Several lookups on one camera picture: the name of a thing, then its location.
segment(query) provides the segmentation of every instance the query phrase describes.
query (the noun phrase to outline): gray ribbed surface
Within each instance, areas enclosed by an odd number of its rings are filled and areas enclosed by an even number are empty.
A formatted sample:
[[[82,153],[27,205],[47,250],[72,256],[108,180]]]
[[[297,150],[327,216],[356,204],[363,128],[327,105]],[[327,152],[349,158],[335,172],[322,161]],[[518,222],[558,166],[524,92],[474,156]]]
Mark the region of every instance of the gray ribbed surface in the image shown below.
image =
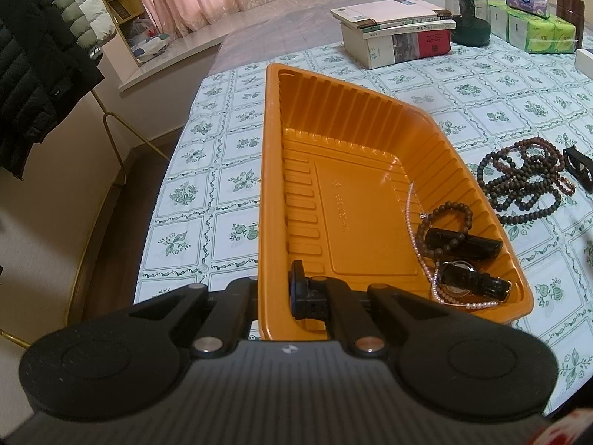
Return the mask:
[[[195,362],[171,395],[141,413],[105,423],[39,413],[7,442],[523,445],[545,425],[540,416],[498,425],[449,419],[408,397],[384,364],[346,355],[337,342],[297,342],[292,354],[286,345],[241,342],[231,356]]]

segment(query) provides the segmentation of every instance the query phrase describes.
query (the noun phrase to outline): tablecloth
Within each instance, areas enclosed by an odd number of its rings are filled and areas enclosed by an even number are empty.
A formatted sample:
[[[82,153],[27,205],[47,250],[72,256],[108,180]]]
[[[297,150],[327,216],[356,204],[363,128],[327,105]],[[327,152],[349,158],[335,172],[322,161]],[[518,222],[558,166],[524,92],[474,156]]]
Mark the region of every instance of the tablecloth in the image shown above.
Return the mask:
[[[592,47],[593,38],[585,43]],[[560,150],[593,151],[593,82],[576,70],[574,55],[528,55],[494,36],[482,49],[453,45],[446,56],[376,70],[362,68],[336,43],[218,73],[202,83],[162,183],[136,302],[193,282],[221,290],[257,274],[270,62],[423,108],[474,172],[484,154],[536,135]],[[535,299],[533,312],[512,325],[538,336],[558,360],[551,412],[593,376],[593,199],[577,187],[550,217],[505,230]]]

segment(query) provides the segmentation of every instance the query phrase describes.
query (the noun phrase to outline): window sill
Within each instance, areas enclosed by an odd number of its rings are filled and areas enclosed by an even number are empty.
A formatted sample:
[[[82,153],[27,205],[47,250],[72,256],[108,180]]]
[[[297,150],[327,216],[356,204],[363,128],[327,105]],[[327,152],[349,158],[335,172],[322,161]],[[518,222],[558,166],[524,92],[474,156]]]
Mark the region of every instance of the window sill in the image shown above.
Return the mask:
[[[124,92],[137,83],[155,75],[161,70],[221,43],[224,38],[241,28],[261,23],[275,16],[281,16],[291,11],[310,8],[318,4],[325,4],[333,0],[276,0],[248,11],[232,14],[224,20],[205,26],[187,37],[173,41],[164,53],[146,62],[119,86]]]

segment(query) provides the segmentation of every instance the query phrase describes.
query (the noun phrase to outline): orange plastic tray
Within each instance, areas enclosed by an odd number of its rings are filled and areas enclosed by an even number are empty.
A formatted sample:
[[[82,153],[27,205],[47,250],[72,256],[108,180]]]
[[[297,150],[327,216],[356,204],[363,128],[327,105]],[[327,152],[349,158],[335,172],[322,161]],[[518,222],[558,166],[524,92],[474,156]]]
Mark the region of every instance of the orange plastic tray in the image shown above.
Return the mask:
[[[405,226],[414,182],[413,229],[420,212],[445,201],[473,211],[471,233],[503,241],[479,267],[512,283],[507,301],[476,315],[508,323],[528,314],[533,296],[496,215],[467,166],[430,115],[381,93],[274,63],[266,77],[259,323],[262,338],[326,339],[324,325],[295,320],[288,270],[333,276],[353,290],[383,282],[429,297],[429,283]],[[460,228],[463,215],[438,227]]]

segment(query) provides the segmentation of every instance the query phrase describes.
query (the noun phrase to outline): baseboard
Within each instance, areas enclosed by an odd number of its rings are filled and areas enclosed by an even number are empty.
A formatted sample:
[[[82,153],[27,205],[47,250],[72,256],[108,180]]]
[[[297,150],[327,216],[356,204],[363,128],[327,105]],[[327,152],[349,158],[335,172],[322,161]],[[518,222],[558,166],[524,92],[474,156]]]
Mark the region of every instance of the baseboard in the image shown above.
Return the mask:
[[[156,147],[160,147],[165,144],[170,144],[171,142],[177,142],[180,135],[180,129],[181,127],[158,136],[157,138],[152,139],[150,143]],[[152,152],[152,149],[147,144],[141,144],[132,148],[123,163],[126,172],[130,172],[132,166],[139,157],[149,152]],[[66,326],[81,322],[84,304],[87,300],[88,288],[91,283],[91,276],[93,276],[95,268],[95,262],[99,256],[101,244],[103,243],[103,238],[107,232],[107,226],[109,225],[109,221],[111,220],[113,211],[117,205],[117,200],[121,194],[124,182],[124,173],[120,169],[114,183],[107,191],[101,208],[99,209],[95,224],[93,225],[93,230],[91,231],[84,254],[82,255],[75,282],[72,287],[70,303],[65,316]]]

